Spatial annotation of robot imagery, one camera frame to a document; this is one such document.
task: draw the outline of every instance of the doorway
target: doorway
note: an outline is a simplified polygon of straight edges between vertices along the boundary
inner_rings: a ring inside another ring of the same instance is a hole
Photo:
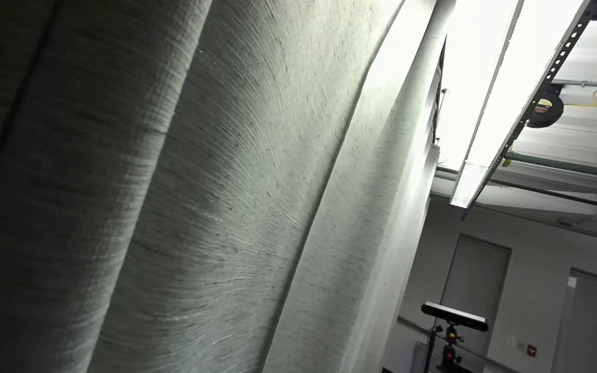
[[[553,373],[597,370],[597,276],[572,269]]]
[[[499,247],[496,242],[487,242],[467,233],[458,238],[442,303],[467,312],[481,315],[490,323],[487,334],[458,328],[461,335],[465,337],[458,353],[463,353],[463,366],[473,373],[481,373],[485,368],[487,346],[501,299],[508,263],[508,247]],[[442,346],[444,341],[438,341],[438,346],[434,347],[431,370],[438,370]],[[425,352],[425,346],[414,349],[412,373],[424,370]]]

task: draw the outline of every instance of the fabric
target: fabric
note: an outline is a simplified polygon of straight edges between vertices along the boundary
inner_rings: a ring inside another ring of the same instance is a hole
[[[434,5],[0,0],[0,370],[377,366],[398,286],[387,320],[368,303],[407,282],[434,169]]]

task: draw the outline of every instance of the light fixture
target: light fixture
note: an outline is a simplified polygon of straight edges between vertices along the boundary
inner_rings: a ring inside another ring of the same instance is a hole
[[[583,31],[578,21],[586,5],[589,0],[524,0],[475,139],[467,150],[453,205],[467,209],[480,194],[543,77],[549,77],[553,63],[565,61],[556,53],[575,33]]]
[[[439,168],[461,171],[522,0],[458,0],[444,60]]]

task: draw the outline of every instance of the ceiling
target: ceiling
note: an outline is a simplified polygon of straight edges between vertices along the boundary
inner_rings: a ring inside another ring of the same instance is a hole
[[[565,116],[549,128],[529,128],[515,141],[513,153],[537,158],[537,162],[506,159],[493,173],[496,179],[513,179],[563,192],[597,194],[597,21],[568,56],[556,83],[565,83]],[[589,166],[589,171],[539,166],[549,164]]]

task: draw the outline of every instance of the white wall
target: white wall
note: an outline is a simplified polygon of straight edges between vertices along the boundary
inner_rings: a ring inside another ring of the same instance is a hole
[[[421,315],[419,309],[424,301],[439,301],[461,233],[513,249],[487,357],[516,370],[549,373],[568,273],[572,266],[597,273],[597,238],[499,214],[470,214],[463,220],[448,214],[447,201],[435,201],[425,245],[412,266],[403,317],[431,328],[434,318]],[[412,346],[407,346],[410,337],[403,334],[407,332],[397,332],[391,340],[387,366],[400,366],[398,349],[412,352]],[[521,349],[522,341],[539,347],[537,359]]]

